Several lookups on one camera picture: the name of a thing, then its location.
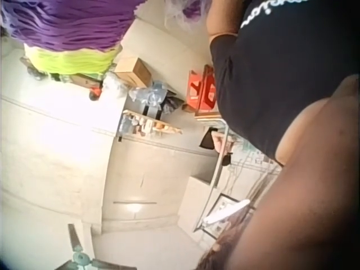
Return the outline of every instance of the person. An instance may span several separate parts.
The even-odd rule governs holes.
[[[220,154],[221,145],[224,140],[224,134],[213,130],[211,132],[211,137],[214,142],[215,151]],[[234,143],[235,141],[233,140],[233,138],[231,136],[227,136],[223,159],[221,161],[221,165],[224,167],[229,166],[231,164],[232,147],[234,146]]]
[[[283,169],[241,237],[227,238],[231,248],[217,263],[203,257],[198,270],[356,262],[357,10],[351,1],[212,0],[206,26],[219,112]]]
[[[224,133],[218,132],[217,128],[210,127],[206,131],[204,138],[201,140],[199,147],[208,150],[215,150],[217,153],[220,154],[223,140]],[[231,164],[232,147],[234,146],[234,143],[234,138],[232,136],[227,136],[221,161],[221,165],[223,167],[229,166]]]

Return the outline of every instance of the white wall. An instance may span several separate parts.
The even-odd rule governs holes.
[[[139,6],[136,15],[141,20],[171,35],[209,63],[211,62],[205,20],[199,24],[192,25],[190,31],[188,31],[189,29],[184,30],[181,28],[175,19],[168,20],[165,26],[165,1],[159,0],[147,0]]]
[[[123,140],[111,150],[103,205],[104,230],[128,230],[133,226],[158,227],[175,224],[188,177],[210,178],[216,158]],[[114,201],[146,201],[134,215]]]
[[[1,61],[2,192],[101,227],[107,164],[125,100],[38,82],[14,49]]]
[[[189,71],[202,73],[204,65],[209,63],[177,38],[140,19],[134,21],[121,45],[123,50],[115,61],[140,57],[153,79],[168,83],[181,97],[186,95]]]
[[[204,252],[178,227],[106,233],[93,244],[98,259],[138,270],[194,269]]]

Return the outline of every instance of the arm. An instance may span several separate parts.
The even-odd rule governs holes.
[[[321,269],[354,224],[358,181],[358,94],[334,96],[261,200],[228,269]]]
[[[242,0],[213,0],[206,19],[210,42],[223,34],[237,35],[241,22]]]

